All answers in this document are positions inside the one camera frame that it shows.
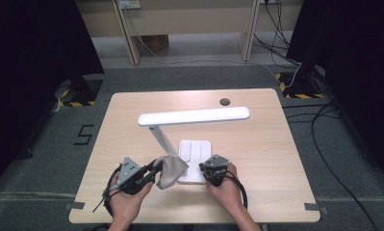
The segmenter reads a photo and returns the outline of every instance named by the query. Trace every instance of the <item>human hand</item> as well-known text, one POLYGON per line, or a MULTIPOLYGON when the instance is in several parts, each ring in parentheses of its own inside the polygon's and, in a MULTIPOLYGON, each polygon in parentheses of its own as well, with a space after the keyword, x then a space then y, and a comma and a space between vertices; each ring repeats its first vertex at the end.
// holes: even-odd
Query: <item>human hand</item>
MULTIPOLYGON (((119 172, 114 176, 111 185, 115 185, 119 172)), ((143 199, 149 194, 152 189, 153 183, 147 183, 141 191, 136 194, 127 194, 125 192, 118 192, 119 190, 110 191, 111 197, 110 205, 113 211, 113 222, 109 230, 127 230, 129 225, 138 216, 141 210, 141 203, 143 199)))
MULTIPOLYGON (((227 171, 233 173, 237 180, 239 179, 236 166, 230 164, 227 171)), ((231 173, 227 172, 226 175, 233 177, 231 173)), ((213 186, 209 181, 206 181, 206 185, 217 203, 231 215, 241 231, 261 231, 243 206, 240 188, 234 181, 224 177, 218 187, 213 186)))
MULTIPOLYGON (((232 172, 234 176, 239 179, 236 166, 230 164, 227 167, 227 171, 232 172)), ((227 172, 226 175, 233 177, 229 172, 227 172)), ((221 185, 218 187, 213 186, 209 181, 206 181, 206 185, 217 203, 227 211, 243 206, 240 188, 232 180, 224 177, 221 185)))

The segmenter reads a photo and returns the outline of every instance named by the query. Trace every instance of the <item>black wire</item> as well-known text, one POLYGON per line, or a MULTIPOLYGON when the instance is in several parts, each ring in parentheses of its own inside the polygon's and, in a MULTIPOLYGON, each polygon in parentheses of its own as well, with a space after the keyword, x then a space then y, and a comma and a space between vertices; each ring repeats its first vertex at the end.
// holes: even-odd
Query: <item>black wire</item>
POLYGON ((292 106, 285 106, 282 107, 283 109, 290 109, 290 108, 304 108, 304 107, 319 107, 319 106, 326 106, 330 105, 330 103, 327 104, 305 104, 305 105, 292 105, 292 106))
POLYGON ((245 207, 245 209, 248 209, 248 199, 247 199, 246 191, 245 191, 245 188, 243 187, 243 184, 237 179, 237 177, 233 174, 233 172, 231 172, 231 171, 226 171, 226 172, 233 175, 233 177, 228 176, 228 175, 224 175, 224 177, 232 180, 240 188, 242 195, 243 195, 243 206, 245 207))
POLYGON ((276 25, 275 20, 272 17, 272 14, 270 14, 270 12, 269 12, 268 4, 266 4, 266 10, 267 10, 267 13, 269 14, 270 19, 272 20, 273 25, 276 28, 275 34, 285 43, 285 45, 288 48, 289 43, 288 43, 287 39, 285 38, 284 33, 282 32, 282 25, 281 25, 281 8, 282 8, 282 6, 281 6, 281 2, 279 0, 277 0, 277 2, 278 2, 278 4, 277 4, 277 6, 278 6, 278 25, 276 25))
MULTIPOLYGON (((331 117, 331 118, 340 118, 340 117, 334 117, 334 116, 329 116, 329 115, 324 115, 326 117, 331 117)), ((298 120, 298 121, 288 121, 288 123, 308 123, 312 122, 313 119, 308 119, 308 120, 298 120)))
MULTIPOLYGON (((330 112, 336 112, 336 110, 332 109, 330 111, 324 112, 323 114, 321 114, 321 116, 331 117, 331 118, 341 118, 340 116, 327 115, 330 112)), ((314 116, 314 115, 316 115, 316 114, 315 113, 303 113, 303 114, 296 114, 296 115, 288 115, 288 116, 286 116, 286 118, 296 117, 296 116, 314 116)))
POLYGON ((332 98, 332 96, 330 95, 331 90, 328 87, 328 85, 326 84, 326 80, 324 79, 324 75, 318 71, 319 68, 320 68, 320 66, 314 68, 313 78, 311 79, 311 81, 313 82, 313 85, 318 84, 320 86, 321 91, 323 91, 324 94, 328 98, 331 99, 332 98))
POLYGON ((315 138, 315 121, 317 120, 317 118, 320 116, 320 113, 327 107, 329 106, 330 104, 328 105, 325 105, 323 106, 319 111, 318 113, 315 115, 314 119, 312 120, 312 125, 311 125, 311 132, 312 132, 312 139, 314 141, 314 144, 315 144, 315 147, 316 149, 318 150, 318 153, 323 161, 323 163, 326 165, 327 169, 330 171, 330 173, 335 177, 335 179, 338 181, 338 183, 350 194, 350 196, 353 198, 353 200, 359 205, 359 207, 362 209, 362 211, 365 213, 366 217, 369 219, 369 221, 371 222, 371 225, 372 227, 374 228, 374 230, 378 231, 378 227, 377 225, 375 224, 374 220, 371 218, 371 215, 369 214, 369 212, 366 210, 366 208, 362 205, 362 203, 360 203, 359 199, 357 199, 357 197, 353 194, 353 192, 351 192, 351 190, 342 182, 342 180, 339 178, 339 176, 333 171, 333 169, 330 167, 330 165, 327 163, 326 159, 324 158, 324 156, 322 155, 321 151, 320 151, 320 148, 318 146, 318 142, 315 138))
MULTIPOLYGON (((293 61, 293 60, 291 60, 291 59, 286 58, 284 55, 282 55, 282 54, 279 53, 278 51, 274 50, 272 47, 275 47, 275 46, 273 46, 273 45, 269 45, 269 44, 265 43, 264 41, 261 41, 261 40, 257 37, 257 35, 255 35, 255 34, 254 34, 254 37, 258 40, 258 42, 260 42, 260 44, 261 44, 264 48, 266 48, 268 51, 270 51, 270 53, 271 53, 271 57, 272 57, 272 54, 275 54, 275 55, 277 55, 278 57, 280 57, 281 59, 283 59, 283 60, 285 60, 285 61, 288 61, 289 63, 294 64, 294 65, 296 65, 296 66, 299 66, 299 63, 297 63, 297 62, 295 62, 295 61, 293 61)), ((285 66, 285 65, 277 64, 277 63, 275 62, 275 60, 273 59, 273 57, 272 57, 272 61, 273 61, 273 63, 274 63, 275 65, 278 65, 278 66, 281 66, 281 67, 284 67, 284 68, 297 68, 297 67, 294 67, 294 66, 285 66)))
MULTIPOLYGON (((109 189, 110 189, 110 187, 111 187, 111 182, 113 181, 114 176, 116 175, 116 173, 120 171, 120 168, 121 168, 121 167, 122 167, 122 165, 119 165, 119 167, 117 167, 117 168, 114 170, 113 174, 110 176, 110 179, 108 180, 107 187, 105 188, 105 191, 108 191, 108 192, 104 192, 104 193, 106 193, 107 195, 108 195, 108 193, 109 193, 109 189)), ((115 193, 112 194, 111 196, 109 196, 109 198, 111 198, 113 195, 115 195, 115 194, 117 194, 117 193, 119 193, 119 192, 120 192, 120 190, 119 190, 118 192, 115 192, 115 193)), ((101 199, 101 201, 99 202, 99 204, 95 207, 95 209, 92 210, 93 213, 95 212, 95 210, 98 209, 98 207, 101 205, 101 203, 102 203, 104 200, 105 200, 105 198, 104 198, 104 196, 102 196, 102 199, 101 199)))

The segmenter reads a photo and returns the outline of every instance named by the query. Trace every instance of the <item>table top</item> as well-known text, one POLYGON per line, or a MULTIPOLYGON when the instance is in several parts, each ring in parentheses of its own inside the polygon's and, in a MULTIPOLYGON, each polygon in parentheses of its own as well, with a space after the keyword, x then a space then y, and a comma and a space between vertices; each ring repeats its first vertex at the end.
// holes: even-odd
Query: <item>table top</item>
MULTIPOLYGON (((210 141, 212 153, 231 160, 248 197, 248 211, 256 222, 314 222, 319 211, 294 139, 275 90, 181 90, 114 94, 104 117, 77 193, 83 209, 72 209, 73 223, 111 222, 103 206, 92 210, 113 170, 128 156, 141 166, 165 151, 147 127, 138 125, 146 113, 247 107, 250 118, 240 121, 161 127, 175 149, 181 140, 210 141)), ((135 223, 229 223, 231 217, 217 205, 205 185, 156 186, 142 203, 135 223)))

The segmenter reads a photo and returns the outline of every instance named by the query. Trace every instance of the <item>cardboard box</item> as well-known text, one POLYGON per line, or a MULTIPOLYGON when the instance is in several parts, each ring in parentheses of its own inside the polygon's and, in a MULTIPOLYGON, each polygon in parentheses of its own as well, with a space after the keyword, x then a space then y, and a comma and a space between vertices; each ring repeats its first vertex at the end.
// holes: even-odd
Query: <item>cardboard box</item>
POLYGON ((153 53, 158 53, 168 47, 168 35, 142 36, 141 40, 153 53))

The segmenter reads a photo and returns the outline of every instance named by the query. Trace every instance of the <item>lamp arm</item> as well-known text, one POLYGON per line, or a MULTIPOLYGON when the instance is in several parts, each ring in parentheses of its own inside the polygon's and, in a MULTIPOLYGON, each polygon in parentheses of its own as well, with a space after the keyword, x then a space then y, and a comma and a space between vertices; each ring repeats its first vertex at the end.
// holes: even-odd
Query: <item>lamp arm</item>
POLYGON ((158 141, 158 143, 161 145, 161 147, 164 149, 167 155, 179 156, 179 153, 173 148, 167 136, 159 126, 151 126, 149 127, 149 130, 153 134, 155 139, 158 141))

